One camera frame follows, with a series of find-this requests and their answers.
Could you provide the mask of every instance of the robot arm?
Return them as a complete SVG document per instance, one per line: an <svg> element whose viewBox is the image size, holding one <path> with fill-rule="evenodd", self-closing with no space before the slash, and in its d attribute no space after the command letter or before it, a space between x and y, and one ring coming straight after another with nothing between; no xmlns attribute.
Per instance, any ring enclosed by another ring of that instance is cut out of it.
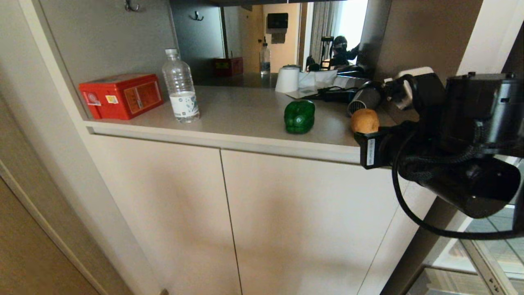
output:
<svg viewBox="0 0 524 295"><path fill-rule="evenodd" d="M419 122L406 121L378 132L355 133L361 165L392 167L399 203L419 226L441 236L463 239L506 239L524 236L524 196L517 196L513 230L458 233L419 219L404 202L398 174L435 192L473 218L490 216L515 196L519 170L495 154L524 157L523 80L513 74L452 77L444 88L434 73L404 75L384 85L384 92L412 90Z"/></svg>

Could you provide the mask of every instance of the cabinet door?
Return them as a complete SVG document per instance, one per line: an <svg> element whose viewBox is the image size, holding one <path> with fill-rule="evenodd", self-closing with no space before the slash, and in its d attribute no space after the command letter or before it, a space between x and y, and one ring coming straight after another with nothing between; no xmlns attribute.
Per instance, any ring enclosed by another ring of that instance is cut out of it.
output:
<svg viewBox="0 0 524 295"><path fill-rule="evenodd" d="M96 166L171 294L240 294L218 149L93 135Z"/></svg>
<svg viewBox="0 0 524 295"><path fill-rule="evenodd" d="M358 293L398 206L390 170L235 151L222 161L244 295Z"/></svg>

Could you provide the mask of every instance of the wall hook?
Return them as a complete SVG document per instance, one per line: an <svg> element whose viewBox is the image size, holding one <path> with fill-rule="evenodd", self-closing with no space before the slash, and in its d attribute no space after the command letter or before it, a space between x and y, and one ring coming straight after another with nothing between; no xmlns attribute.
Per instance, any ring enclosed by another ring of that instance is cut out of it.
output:
<svg viewBox="0 0 524 295"><path fill-rule="evenodd" d="M199 22L202 21L204 19L204 17L202 16L201 18L198 18L198 11L195 11L195 18L192 18L191 16L189 16L192 20L198 20Z"/></svg>
<svg viewBox="0 0 524 295"><path fill-rule="evenodd" d="M130 12L130 11L137 12L140 9L140 4L137 4L135 8L132 8L130 0L125 0L124 1L124 8L126 9L127 12Z"/></svg>

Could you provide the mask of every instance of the door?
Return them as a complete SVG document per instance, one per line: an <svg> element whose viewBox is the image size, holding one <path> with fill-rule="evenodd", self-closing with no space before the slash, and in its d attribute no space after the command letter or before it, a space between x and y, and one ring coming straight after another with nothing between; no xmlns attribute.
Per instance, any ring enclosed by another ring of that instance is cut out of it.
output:
<svg viewBox="0 0 524 295"><path fill-rule="evenodd" d="M104 181L172 294L240 294L220 151L92 135Z"/></svg>
<svg viewBox="0 0 524 295"><path fill-rule="evenodd" d="M99 294L1 178L0 204L1 294Z"/></svg>
<svg viewBox="0 0 524 295"><path fill-rule="evenodd" d="M244 295L359 292L398 206L389 170L235 151L222 161Z"/></svg>

